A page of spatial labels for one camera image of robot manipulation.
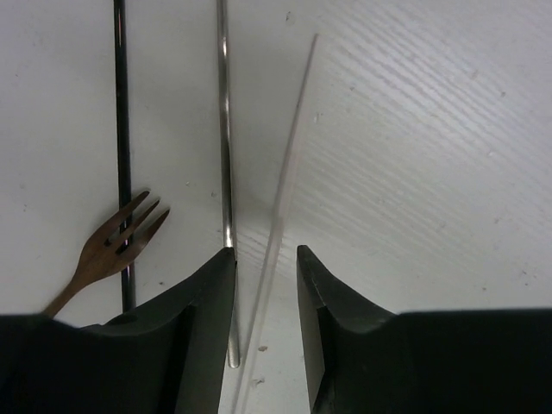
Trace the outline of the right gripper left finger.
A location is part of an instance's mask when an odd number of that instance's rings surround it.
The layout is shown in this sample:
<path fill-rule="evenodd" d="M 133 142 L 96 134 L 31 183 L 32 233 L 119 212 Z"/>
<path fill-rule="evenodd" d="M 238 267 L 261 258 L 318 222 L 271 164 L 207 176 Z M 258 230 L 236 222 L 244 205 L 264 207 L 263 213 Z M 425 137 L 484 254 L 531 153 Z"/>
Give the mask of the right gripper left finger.
<path fill-rule="evenodd" d="M 235 295 L 235 252 L 104 324 L 1 318 L 4 413 L 215 413 Z"/>

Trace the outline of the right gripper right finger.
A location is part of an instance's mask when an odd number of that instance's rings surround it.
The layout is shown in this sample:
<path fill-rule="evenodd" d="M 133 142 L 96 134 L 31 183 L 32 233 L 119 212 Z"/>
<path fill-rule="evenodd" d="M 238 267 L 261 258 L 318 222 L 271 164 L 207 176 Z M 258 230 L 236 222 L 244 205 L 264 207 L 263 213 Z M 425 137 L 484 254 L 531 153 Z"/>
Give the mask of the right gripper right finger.
<path fill-rule="evenodd" d="M 394 314 L 297 249 L 313 413 L 548 413 L 551 312 Z"/>

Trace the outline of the silver metal chopstick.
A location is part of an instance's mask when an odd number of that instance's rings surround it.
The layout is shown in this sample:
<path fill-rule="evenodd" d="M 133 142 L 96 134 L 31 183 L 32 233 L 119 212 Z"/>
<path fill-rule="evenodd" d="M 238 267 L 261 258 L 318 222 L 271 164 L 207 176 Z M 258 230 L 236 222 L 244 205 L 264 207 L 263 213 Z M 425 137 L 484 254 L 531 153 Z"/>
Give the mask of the silver metal chopstick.
<path fill-rule="evenodd" d="M 228 2 L 216 1 L 216 43 L 218 63 L 218 109 L 221 148 L 221 201 L 223 245 L 235 248 L 233 210 L 233 167 L 231 151 L 229 88 L 229 22 Z"/>

